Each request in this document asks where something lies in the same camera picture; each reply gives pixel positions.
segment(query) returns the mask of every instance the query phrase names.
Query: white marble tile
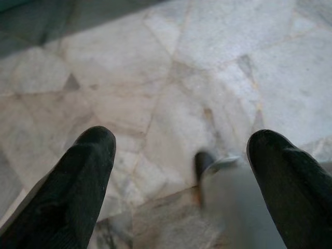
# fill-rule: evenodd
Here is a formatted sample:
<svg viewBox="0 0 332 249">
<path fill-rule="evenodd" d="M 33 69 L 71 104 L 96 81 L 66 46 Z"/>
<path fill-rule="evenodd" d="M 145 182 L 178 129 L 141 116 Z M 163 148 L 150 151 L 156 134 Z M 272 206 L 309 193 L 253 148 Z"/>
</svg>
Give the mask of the white marble tile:
<svg viewBox="0 0 332 249">
<path fill-rule="evenodd" d="M 214 72 L 210 87 L 210 108 L 216 130 L 229 150 L 245 152 L 260 105 L 255 82 L 237 63 L 231 63 Z"/>
<path fill-rule="evenodd" d="M 144 155 L 140 156 L 132 178 L 147 201 L 160 197 L 169 180 L 166 173 Z"/>
<path fill-rule="evenodd" d="M 332 162 L 332 135 L 301 146 L 318 162 Z"/>
<path fill-rule="evenodd" d="M 234 248 L 229 238 L 202 216 L 194 194 L 188 189 L 140 206 L 133 214 L 133 248 Z"/>
<path fill-rule="evenodd" d="M 58 161 L 35 119 L 17 97 L 0 99 L 0 144 L 27 191 Z"/>
<path fill-rule="evenodd" d="M 105 198 L 101 207 L 98 220 L 103 220 L 113 215 L 129 210 L 129 206 L 123 201 L 119 191 L 112 181 L 108 181 Z"/>
<path fill-rule="evenodd" d="M 102 122 L 145 133 L 159 91 L 164 84 L 165 80 L 154 80 L 134 85 L 96 85 L 84 88 L 83 92 Z"/>
<path fill-rule="evenodd" d="M 26 43 L 0 32 L 0 95 L 12 95 L 11 76 Z"/>
<path fill-rule="evenodd" d="M 317 23 L 332 27 L 332 2 L 330 0 L 297 0 L 296 9 Z"/>
<path fill-rule="evenodd" d="M 16 93 L 59 91 L 69 75 L 60 58 L 37 47 L 29 48 L 13 72 L 12 87 Z"/>
<path fill-rule="evenodd" d="M 317 28 L 317 23 L 295 12 L 293 14 L 293 20 L 290 26 L 289 35 L 291 37 L 294 37 L 309 32 L 314 28 Z"/>
<path fill-rule="evenodd" d="M 15 201 L 12 202 L 10 207 L 7 209 L 7 212 L 4 214 L 4 216 L 0 219 L 0 227 L 4 225 L 4 223 L 10 218 L 10 216 L 14 213 L 14 211 L 18 208 L 20 203 L 24 200 L 24 198 L 27 195 L 27 191 L 25 189 L 22 189 Z"/>
<path fill-rule="evenodd" d="M 251 55 L 266 127 L 297 146 L 332 134 L 331 40 L 318 30 Z"/>
<path fill-rule="evenodd" d="M 11 168 L 10 163 L 0 149 L 0 220 L 6 214 L 11 204 L 16 200 L 22 190 L 22 184 L 16 172 Z"/>
<path fill-rule="evenodd" d="M 170 74 L 172 82 L 179 83 L 204 105 L 204 116 L 217 136 L 217 147 L 233 153 L 245 151 L 260 103 L 246 58 L 214 70 L 176 63 Z"/>
<path fill-rule="evenodd" d="M 116 137 L 116 146 L 120 150 L 139 153 L 144 147 L 145 133 L 130 129 L 123 129 L 116 123 L 101 123 L 111 130 Z"/>
<path fill-rule="evenodd" d="M 204 120 L 204 107 L 179 86 L 168 86 L 161 96 L 147 133 L 146 158 L 168 177 L 162 196 L 194 184 L 192 159 L 202 147 L 213 147 L 215 137 Z"/>
<path fill-rule="evenodd" d="M 88 249 L 107 248 L 133 248 L 131 212 L 123 212 L 96 224 Z"/>
<path fill-rule="evenodd" d="M 171 59 L 144 25 L 144 13 L 123 16 L 63 41 L 65 59 L 80 84 L 134 85 L 166 77 Z"/>
<path fill-rule="evenodd" d="M 287 35 L 294 0 L 193 0 L 176 59 L 211 68 Z"/>
<path fill-rule="evenodd" d="M 144 23 L 172 55 L 186 18 L 189 0 L 170 0 L 151 8 Z"/>
<path fill-rule="evenodd" d="M 100 125 L 79 91 L 28 94 L 22 99 L 40 135 L 59 158 L 81 133 Z"/>
<path fill-rule="evenodd" d="M 113 182 L 122 200 L 129 208 L 141 205 L 146 201 L 132 177 L 138 161 L 138 154 L 118 150 L 116 152 L 114 168 L 109 179 Z"/>
</svg>

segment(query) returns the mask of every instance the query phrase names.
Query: floor tile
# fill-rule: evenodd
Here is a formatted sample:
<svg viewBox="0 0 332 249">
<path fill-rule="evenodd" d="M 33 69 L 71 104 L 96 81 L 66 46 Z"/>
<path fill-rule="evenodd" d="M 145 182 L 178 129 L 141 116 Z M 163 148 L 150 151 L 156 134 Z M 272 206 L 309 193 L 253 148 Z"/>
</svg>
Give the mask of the floor tile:
<svg viewBox="0 0 332 249">
<path fill-rule="evenodd" d="M 170 57 L 144 25 L 144 14 L 133 13 L 64 40 L 65 59 L 82 86 L 136 85 L 167 76 Z"/>
<path fill-rule="evenodd" d="M 116 123 L 101 124 L 111 130 L 115 135 L 117 149 L 132 153 L 142 151 L 145 143 L 145 133 L 132 129 L 124 129 Z"/>
<path fill-rule="evenodd" d="M 315 28 L 317 28 L 317 23 L 311 21 L 299 13 L 294 13 L 289 35 L 294 37 L 309 32 Z"/>
<path fill-rule="evenodd" d="M 25 42 L 0 32 L 0 95 L 13 94 L 11 76 L 25 47 Z"/>
<path fill-rule="evenodd" d="M 0 99 L 1 147 L 29 191 L 58 161 L 21 99 Z"/>
<path fill-rule="evenodd" d="M 166 173 L 141 155 L 133 173 L 132 179 L 142 193 L 145 202 L 157 199 L 168 184 Z"/>
<path fill-rule="evenodd" d="M 211 68 L 284 38 L 295 1 L 192 1 L 176 59 Z"/>
<path fill-rule="evenodd" d="M 247 57 L 214 70 L 178 63 L 170 75 L 172 82 L 180 84 L 204 106 L 204 118 L 213 128 L 218 146 L 233 152 L 245 151 L 260 105 Z"/>
<path fill-rule="evenodd" d="M 146 133 L 156 99 L 164 84 L 164 80 L 133 86 L 114 82 L 109 86 L 84 88 L 83 92 L 102 122 Z"/>
<path fill-rule="evenodd" d="M 132 249 L 132 214 L 123 212 L 98 222 L 88 249 Z"/>
<path fill-rule="evenodd" d="M 172 55 L 176 49 L 190 0 L 164 1 L 151 8 L 144 23 Z"/>
<path fill-rule="evenodd" d="M 137 167 L 139 155 L 126 151 L 117 151 L 114 168 L 110 181 L 118 190 L 122 200 L 133 208 L 145 202 L 145 198 L 132 177 L 134 169 Z"/>
<path fill-rule="evenodd" d="M 331 134 L 331 39 L 319 30 L 251 56 L 266 127 L 297 146 Z"/>
<path fill-rule="evenodd" d="M 58 157 L 86 129 L 100 125 L 89 103 L 78 91 L 29 94 L 22 99 L 40 135 Z"/>
<path fill-rule="evenodd" d="M 24 52 L 12 75 L 16 93 L 60 91 L 65 86 L 70 71 L 65 63 L 40 48 Z"/>
<path fill-rule="evenodd" d="M 204 119 L 204 107 L 176 85 L 164 90 L 147 133 L 145 157 L 167 176 L 162 196 L 194 183 L 192 159 L 215 144 L 214 132 Z"/>
<path fill-rule="evenodd" d="M 16 172 L 11 168 L 4 153 L 0 150 L 0 219 L 5 215 L 8 208 L 16 200 L 22 190 L 21 181 Z"/>
<path fill-rule="evenodd" d="M 133 215 L 134 248 L 229 248 L 202 218 L 192 190 L 149 202 Z"/>
<path fill-rule="evenodd" d="M 10 218 L 10 216 L 14 213 L 20 203 L 24 200 L 26 195 L 27 191 L 22 188 L 21 192 L 17 195 L 16 199 L 10 204 L 9 208 L 0 219 L 0 227 L 2 227 L 3 224 Z"/>
<path fill-rule="evenodd" d="M 99 213 L 98 221 L 123 212 L 128 212 L 131 208 L 132 207 L 130 207 L 129 203 L 127 203 L 120 195 L 118 187 L 110 179 L 106 188 L 106 194 Z"/>
<path fill-rule="evenodd" d="M 319 163 L 332 162 L 332 135 L 301 146 Z"/>
<path fill-rule="evenodd" d="M 332 2 L 330 0 L 297 0 L 296 9 L 312 20 L 332 27 Z"/>
</svg>

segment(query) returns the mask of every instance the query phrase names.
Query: marble floor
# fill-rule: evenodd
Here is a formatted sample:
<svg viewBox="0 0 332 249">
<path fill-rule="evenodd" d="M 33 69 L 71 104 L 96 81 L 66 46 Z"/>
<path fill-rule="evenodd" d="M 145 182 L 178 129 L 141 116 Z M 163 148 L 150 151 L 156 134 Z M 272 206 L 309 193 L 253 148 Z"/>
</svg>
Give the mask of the marble floor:
<svg viewBox="0 0 332 249">
<path fill-rule="evenodd" d="M 99 220 L 267 128 L 332 159 L 330 0 L 33 1 L 0 13 L 2 222 L 82 131 L 117 139 Z"/>
</svg>

